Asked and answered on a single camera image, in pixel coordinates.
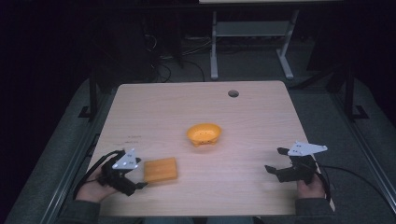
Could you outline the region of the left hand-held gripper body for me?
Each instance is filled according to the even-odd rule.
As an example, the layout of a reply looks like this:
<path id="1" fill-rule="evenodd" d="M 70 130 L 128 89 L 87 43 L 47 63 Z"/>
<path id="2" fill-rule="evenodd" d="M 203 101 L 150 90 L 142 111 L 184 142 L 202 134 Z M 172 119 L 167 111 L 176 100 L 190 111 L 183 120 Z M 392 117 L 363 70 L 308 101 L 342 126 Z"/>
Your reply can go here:
<path id="1" fill-rule="evenodd" d="M 141 162 L 141 159 L 135 156 L 134 149 L 129 151 L 117 150 L 116 156 L 102 166 L 98 182 L 102 186 L 110 186 L 127 196 L 131 196 L 137 189 L 141 189 L 141 184 L 134 183 L 125 175 L 136 169 L 139 162 Z"/>

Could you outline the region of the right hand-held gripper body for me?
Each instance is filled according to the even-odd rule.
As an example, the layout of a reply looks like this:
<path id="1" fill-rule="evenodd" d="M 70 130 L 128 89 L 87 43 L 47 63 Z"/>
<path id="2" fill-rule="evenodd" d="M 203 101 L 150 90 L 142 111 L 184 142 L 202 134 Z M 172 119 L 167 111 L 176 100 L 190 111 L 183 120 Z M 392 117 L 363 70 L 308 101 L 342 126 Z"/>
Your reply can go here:
<path id="1" fill-rule="evenodd" d="M 289 148 L 289 155 L 285 155 L 290 158 L 291 167 L 278 170 L 276 177 L 280 182 L 303 180 L 306 184 L 310 184 L 318 169 L 313 155 L 327 149 L 326 146 L 296 141 Z"/>

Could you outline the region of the orange rectangular sponge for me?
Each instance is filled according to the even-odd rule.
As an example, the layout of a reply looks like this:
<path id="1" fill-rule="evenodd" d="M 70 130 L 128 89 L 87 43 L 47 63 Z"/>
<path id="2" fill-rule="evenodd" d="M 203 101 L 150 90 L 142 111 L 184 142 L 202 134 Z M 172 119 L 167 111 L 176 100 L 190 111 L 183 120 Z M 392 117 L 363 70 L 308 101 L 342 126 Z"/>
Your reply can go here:
<path id="1" fill-rule="evenodd" d="M 175 158 L 144 162 L 144 180 L 148 183 L 177 179 L 177 161 Z"/>

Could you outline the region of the person's right hand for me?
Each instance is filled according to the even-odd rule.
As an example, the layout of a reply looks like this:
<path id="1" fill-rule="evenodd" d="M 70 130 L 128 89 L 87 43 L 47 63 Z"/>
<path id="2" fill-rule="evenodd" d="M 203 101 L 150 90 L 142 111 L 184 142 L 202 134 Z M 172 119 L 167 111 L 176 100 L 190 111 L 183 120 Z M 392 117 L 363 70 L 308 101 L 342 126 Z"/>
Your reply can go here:
<path id="1" fill-rule="evenodd" d="M 299 199 L 325 198 L 326 193 L 323 184 L 317 175 L 313 175 L 310 184 L 303 180 L 297 182 L 297 195 Z"/>

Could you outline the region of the person's left hand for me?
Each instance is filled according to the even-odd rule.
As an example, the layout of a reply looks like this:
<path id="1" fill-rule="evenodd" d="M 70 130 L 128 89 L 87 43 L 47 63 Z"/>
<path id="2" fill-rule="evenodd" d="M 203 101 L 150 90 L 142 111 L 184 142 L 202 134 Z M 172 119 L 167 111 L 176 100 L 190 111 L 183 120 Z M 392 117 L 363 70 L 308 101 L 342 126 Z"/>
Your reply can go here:
<path id="1" fill-rule="evenodd" d="M 79 189 L 76 196 L 77 201 L 100 203 L 106 197 L 118 191 L 110 186 L 102 186 L 96 178 L 101 174 L 101 168 L 97 168 Z"/>

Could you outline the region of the orange plastic bowl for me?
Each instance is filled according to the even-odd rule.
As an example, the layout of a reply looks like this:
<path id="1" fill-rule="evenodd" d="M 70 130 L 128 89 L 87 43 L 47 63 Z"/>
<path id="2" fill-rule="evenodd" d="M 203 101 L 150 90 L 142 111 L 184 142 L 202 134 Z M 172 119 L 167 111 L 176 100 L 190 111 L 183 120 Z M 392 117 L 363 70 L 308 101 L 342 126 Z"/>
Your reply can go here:
<path id="1" fill-rule="evenodd" d="M 190 142 L 195 146 L 215 145 L 222 133 L 219 125 L 214 123 L 199 123 L 191 126 L 186 135 Z"/>

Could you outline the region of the black metal stand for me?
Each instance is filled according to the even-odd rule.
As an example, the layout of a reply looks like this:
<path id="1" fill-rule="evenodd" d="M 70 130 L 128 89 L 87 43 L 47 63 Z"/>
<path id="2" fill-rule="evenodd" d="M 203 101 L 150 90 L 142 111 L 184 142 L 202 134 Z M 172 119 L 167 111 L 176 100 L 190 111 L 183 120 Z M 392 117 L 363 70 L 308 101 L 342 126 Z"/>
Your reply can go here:
<path id="1" fill-rule="evenodd" d="M 83 106 L 78 114 L 80 118 L 93 121 L 98 112 L 98 79 L 100 72 L 93 69 L 89 77 L 89 105 Z"/>
<path id="2" fill-rule="evenodd" d="M 368 119 L 369 116 L 361 105 L 354 105 L 354 87 L 355 78 L 352 68 L 346 68 L 346 85 L 345 85 L 345 101 L 344 111 L 347 118 L 354 122 L 356 119 Z"/>

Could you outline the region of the grey metal table frame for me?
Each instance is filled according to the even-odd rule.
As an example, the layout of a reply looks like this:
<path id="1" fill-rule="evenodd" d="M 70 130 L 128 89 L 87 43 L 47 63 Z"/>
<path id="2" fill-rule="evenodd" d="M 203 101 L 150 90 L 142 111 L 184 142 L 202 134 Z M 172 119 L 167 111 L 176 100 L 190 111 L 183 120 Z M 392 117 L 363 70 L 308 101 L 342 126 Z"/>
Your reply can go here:
<path id="1" fill-rule="evenodd" d="M 287 58 L 290 41 L 299 17 L 300 10 L 291 12 L 290 18 L 283 21 L 225 21 L 217 11 L 212 13 L 211 47 L 210 47 L 210 77 L 219 79 L 218 46 L 220 41 L 243 41 L 248 46 L 256 48 L 260 42 L 277 41 L 276 57 L 286 79 L 294 79 Z"/>

